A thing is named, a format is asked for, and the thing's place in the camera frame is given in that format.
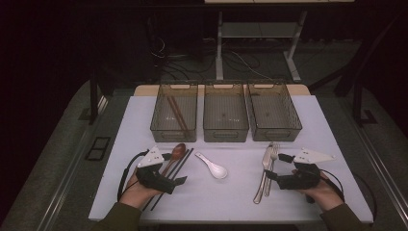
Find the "white ceramic spoon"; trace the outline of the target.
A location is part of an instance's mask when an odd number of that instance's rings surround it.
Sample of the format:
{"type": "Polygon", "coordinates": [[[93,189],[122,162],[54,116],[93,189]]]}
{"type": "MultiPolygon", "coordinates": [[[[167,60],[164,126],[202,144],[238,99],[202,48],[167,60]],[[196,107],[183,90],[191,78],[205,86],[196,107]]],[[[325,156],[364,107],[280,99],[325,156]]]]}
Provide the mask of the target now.
{"type": "Polygon", "coordinates": [[[225,167],[219,166],[219,165],[211,162],[207,157],[205,157],[200,152],[195,153],[195,156],[206,164],[209,171],[211,172],[211,174],[216,179],[223,179],[223,178],[225,178],[227,176],[228,171],[227,171],[227,169],[225,167]]]}

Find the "black floor outlet frame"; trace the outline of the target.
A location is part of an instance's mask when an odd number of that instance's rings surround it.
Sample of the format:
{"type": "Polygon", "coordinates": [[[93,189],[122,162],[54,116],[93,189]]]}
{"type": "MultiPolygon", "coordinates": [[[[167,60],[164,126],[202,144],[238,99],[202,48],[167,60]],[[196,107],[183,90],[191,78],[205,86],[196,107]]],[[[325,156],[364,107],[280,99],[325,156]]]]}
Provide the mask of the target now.
{"type": "Polygon", "coordinates": [[[109,146],[110,137],[96,137],[85,156],[87,161],[102,161],[109,146]]]}

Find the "metal floor rail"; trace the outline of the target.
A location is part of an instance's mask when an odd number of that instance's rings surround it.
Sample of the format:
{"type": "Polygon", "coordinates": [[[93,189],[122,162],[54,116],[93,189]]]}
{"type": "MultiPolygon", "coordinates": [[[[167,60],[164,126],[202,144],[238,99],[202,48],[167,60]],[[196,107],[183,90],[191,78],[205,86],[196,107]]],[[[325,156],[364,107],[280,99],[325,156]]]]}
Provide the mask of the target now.
{"type": "Polygon", "coordinates": [[[60,179],[60,184],[43,215],[36,231],[51,231],[52,226],[57,219],[61,208],[64,205],[66,196],[74,182],[77,170],[83,159],[85,158],[87,145],[92,140],[92,136],[98,126],[100,119],[97,117],[92,125],[88,125],[81,139],[78,141],[73,157],[68,165],[64,176],[60,179]]]}
{"type": "Polygon", "coordinates": [[[339,104],[352,135],[344,141],[344,153],[359,184],[372,194],[374,225],[408,231],[408,139],[376,102],[370,101],[364,112],[374,122],[362,127],[352,118],[351,104],[343,98],[339,104]]]}

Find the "large black metal stand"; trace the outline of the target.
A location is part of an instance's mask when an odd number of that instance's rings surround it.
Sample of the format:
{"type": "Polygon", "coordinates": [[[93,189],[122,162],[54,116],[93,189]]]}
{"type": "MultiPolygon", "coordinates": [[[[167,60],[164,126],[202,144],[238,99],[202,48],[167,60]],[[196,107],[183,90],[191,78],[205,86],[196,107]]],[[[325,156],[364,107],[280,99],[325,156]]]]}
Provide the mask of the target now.
{"type": "Polygon", "coordinates": [[[360,127],[362,127],[364,123],[374,122],[371,115],[367,118],[362,118],[363,80],[361,73],[377,45],[379,30],[380,26],[376,13],[363,16],[360,29],[362,32],[362,42],[354,56],[347,64],[308,87],[309,91],[314,91],[338,79],[339,82],[334,89],[334,93],[336,96],[346,97],[352,92],[351,115],[360,127]]]}

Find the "white metal desk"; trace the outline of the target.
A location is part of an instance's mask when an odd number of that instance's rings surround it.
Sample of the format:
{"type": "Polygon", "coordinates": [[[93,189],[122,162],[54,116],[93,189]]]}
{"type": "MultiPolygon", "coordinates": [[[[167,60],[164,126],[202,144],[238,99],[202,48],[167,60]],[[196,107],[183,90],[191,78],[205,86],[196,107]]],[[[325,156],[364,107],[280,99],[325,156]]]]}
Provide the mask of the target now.
{"type": "Polygon", "coordinates": [[[283,57],[293,81],[300,82],[293,56],[308,14],[319,7],[350,4],[354,0],[204,0],[217,10],[216,74],[222,80],[223,42],[226,39],[288,39],[283,57]]]}

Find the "white table cover board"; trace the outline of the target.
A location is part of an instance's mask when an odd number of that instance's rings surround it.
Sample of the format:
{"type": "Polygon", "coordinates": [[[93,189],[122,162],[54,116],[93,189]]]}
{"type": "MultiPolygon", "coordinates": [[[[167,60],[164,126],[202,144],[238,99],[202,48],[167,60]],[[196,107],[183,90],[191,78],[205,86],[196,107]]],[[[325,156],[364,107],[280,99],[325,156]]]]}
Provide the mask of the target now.
{"type": "MultiPolygon", "coordinates": [[[[99,189],[90,209],[89,219],[100,220],[116,201],[118,185],[125,169],[137,164],[137,154],[155,146],[150,121],[156,99],[153,96],[130,98],[115,143],[106,165],[99,189]]],[[[372,214],[337,145],[317,99],[296,96],[293,103],[302,123],[302,130],[293,142],[283,142],[280,150],[296,155],[301,148],[335,157],[320,164],[334,174],[344,187],[348,206],[363,222],[371,222],[372,214]]],[[[281,190],[273,185],[268,197],[253,202],[262,178],[265,142],[205,142],[190,144],[193,155],[187,159],[178,176],[186,182],[172,194],[165,194],[151,212],[142,213],[141,223],[307,223],[319,221],[320,209],[295,191],[281,190]],[[225,167],[223,179],[214,178],[207,166],[195,156],[200,152],[209,160],[225,167]]]]}

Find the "metal fork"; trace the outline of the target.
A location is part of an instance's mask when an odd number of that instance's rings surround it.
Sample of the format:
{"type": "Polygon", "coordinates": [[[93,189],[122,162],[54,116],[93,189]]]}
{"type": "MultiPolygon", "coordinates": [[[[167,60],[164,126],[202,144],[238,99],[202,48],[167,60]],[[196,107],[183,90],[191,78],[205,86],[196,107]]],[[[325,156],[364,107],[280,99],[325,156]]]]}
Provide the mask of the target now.
{"type": "MultiPolygon", "coordinates": [[[[274,162],[278,159],[280,144],[278,142],[271,142],[267,148],[267,153],[269,154],[270,160],[268,164],[268,170],[273,171],[274,162]]],[[[264,196],[268,197],[270,192],[271,180],[266,178],[266,183],[264,186],[264,196]]]]}

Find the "black chopstick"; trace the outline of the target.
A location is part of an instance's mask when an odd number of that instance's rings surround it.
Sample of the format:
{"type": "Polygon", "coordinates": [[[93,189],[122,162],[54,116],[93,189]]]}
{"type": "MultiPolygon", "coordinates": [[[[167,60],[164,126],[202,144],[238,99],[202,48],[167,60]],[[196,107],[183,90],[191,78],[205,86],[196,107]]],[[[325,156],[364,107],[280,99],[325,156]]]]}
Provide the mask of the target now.
{"type": "MultiPolygon", "coordinates": [[[[194,151],[194,148],[189,149],[189,152],[187,153],[187,156],[183,158],[183,160],[182,160],[182,162],[180,164],[177,164],[177,167],[175,168],[175,173],[172,174],[172,175],[170,174],[170,176],[172,177],[171,180],[176,179],[176,177],[178,176],[179,171],[183,168],[184,164],[186,163],[187,159],[190,157],[190,155],[192,154],[193,151],[194,151]]],[[[150,208],[151,212],[156,208],[157,204],[160,202],[160,200],[162,199],[162,197],[164,195],[165,194],[163,193],[157,198],[155,203],[150,208]]]]}
{"type": "MultiPolygon", "coordinates": [[[[170,180],[176,180],[178,172],[180,169],[183,167],[184,163],[187,161],[187,159],[190,157],[192,153],[192,149],[188,149],[184,155],[184,157],[176,164],[176,166],[171,170],[171,172],[166,176],[170,180]]],[[[145,211],[147,208],[150,208],[151,211],[153,211],[157,204],[160,202],[164,195],[160,194],[158,197],[153,196],[152,198],[149,199],[149,201],[146,203],[144,208],[142,209],[145,211]]]]}

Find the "person's right hand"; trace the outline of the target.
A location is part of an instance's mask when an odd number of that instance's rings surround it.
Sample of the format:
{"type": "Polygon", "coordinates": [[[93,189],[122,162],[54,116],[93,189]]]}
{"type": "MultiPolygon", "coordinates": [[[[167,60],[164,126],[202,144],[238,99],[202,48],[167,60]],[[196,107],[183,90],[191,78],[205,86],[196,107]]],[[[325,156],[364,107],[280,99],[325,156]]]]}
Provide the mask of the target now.
{"type": "Polygon", "coordinates": [[[319,183],[307,190],[298,190],[299,193],[312,197],[323,212],[328,212],[344,202],[336,191],[326,182],[327,176],[322,172],[319,183]]]}

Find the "thin black metal stand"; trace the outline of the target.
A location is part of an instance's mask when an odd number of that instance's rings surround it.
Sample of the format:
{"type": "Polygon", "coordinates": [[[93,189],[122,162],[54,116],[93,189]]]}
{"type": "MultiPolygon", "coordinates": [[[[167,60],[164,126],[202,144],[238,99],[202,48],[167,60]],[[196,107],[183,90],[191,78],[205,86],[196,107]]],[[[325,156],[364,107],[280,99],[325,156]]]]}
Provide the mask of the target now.
{"type": "Polygon", "coordinates": [[[89,99],[90,99],[90,116],[89,124],[92,125],[98,117],[98,83],[95,72],[89,77],[89,99]]]}

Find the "brown wooden spoon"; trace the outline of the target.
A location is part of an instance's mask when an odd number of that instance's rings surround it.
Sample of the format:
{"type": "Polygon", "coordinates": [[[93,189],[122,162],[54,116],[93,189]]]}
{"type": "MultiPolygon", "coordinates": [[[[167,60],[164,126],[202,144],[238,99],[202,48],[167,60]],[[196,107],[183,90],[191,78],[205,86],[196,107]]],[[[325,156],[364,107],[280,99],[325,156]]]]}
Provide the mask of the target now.
{"type": "Polygon", "coordinates": [[[177,144],[170,153],[170,159],[165,169],[162,171],[162,175],[166,176],[167,172],[170,170],[172,165],[175,164],[177,161],[183,159],[185,154],[186,154],[186,145],[184,143],[177,144]]]}

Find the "transparent brown plastic bin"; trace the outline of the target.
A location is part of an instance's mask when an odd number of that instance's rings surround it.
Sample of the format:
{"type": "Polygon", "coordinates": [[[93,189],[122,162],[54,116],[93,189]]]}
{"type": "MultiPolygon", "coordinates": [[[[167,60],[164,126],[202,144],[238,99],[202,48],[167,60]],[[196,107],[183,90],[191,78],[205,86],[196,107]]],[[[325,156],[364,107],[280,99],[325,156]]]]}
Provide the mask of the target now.
{"type": "Polygon", "coordinates": [[[162,82],[150,130],[156,142],[195,142],[198,84],[162,82]]]}
{"type": "Polygon", "coordinates": [[[214,81],[204,88],[205,142],[245,142],[249,130],[242,83],[214,81]]]}
{"type": "Polygon", "coordinates": [[[246,106],[254,141],[294,141],[302,124],[283,81],[252,81],[246,86],[246,106]]]}

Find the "metal table knife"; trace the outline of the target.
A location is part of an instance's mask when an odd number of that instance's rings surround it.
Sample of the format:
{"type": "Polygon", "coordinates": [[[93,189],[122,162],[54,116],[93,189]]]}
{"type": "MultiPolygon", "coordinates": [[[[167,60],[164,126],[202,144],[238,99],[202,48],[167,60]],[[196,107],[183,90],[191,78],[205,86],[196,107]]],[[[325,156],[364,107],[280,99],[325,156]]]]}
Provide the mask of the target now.
{"type": "Polygon", "coordinates": [[[255,204],[259,204],[262,200],[263,197],[263,193],[264,193],[264,187],[265,187],[265,183],[266,183],[266,170],[268,169],[269,166],[269,162],[270,162],[270,155],[272,153],[272,147],[273,147],[273,143],[271,142],[268,147],[266,148],[266,151],[264,153],[264,157],[262,160],[262,165],[263,165],[263,173],[262,173],[262,178],[261,178],[261,182],[260,185],[258,187],[258,191],[256,192],[256,195],[253,198],[253,202],[255,204]]]}

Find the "person's left hand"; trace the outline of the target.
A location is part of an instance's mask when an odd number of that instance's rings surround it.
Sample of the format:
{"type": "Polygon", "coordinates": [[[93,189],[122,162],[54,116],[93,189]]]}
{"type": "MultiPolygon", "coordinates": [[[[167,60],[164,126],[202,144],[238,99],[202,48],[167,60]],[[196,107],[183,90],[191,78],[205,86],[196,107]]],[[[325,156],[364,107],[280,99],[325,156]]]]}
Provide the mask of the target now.
{"type": "Polygon", "coordinates": [[[127,183],[125,191],[122,193],[119,202],[140,209],[150,198],[159,194],[162,194],[162,192],[146,188],[139,182],[136,174],[133,174],[127,183]]]}

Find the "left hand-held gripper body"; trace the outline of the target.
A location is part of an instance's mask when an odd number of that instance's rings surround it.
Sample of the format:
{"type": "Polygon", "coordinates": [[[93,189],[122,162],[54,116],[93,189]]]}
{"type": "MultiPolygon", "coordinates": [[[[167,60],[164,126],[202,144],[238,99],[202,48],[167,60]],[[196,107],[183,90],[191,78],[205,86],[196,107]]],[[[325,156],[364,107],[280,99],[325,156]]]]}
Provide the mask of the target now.
{"type": "Polygon", "coordinates": [[[136,176],[146,188],[154,189],[162,193],[172,194],[176,182],[164,177],[160,169],[166,158],[157,146],[153,146],[137,164],[136,176]]]}

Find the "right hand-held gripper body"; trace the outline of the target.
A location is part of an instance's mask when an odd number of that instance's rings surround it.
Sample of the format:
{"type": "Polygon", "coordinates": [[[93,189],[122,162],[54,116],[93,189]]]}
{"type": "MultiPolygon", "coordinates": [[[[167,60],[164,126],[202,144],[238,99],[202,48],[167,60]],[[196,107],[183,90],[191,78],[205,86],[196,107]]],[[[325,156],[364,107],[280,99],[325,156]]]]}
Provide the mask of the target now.
{"type": "Polygon", "coordinates": [[[275,180],[281,190],[307,190],[315,187],[320,181],[320,170],[317,163],[334,161],[335,157],[307,148],[301,148],[293,155],[295,173],[278,175],[275,180]]]}

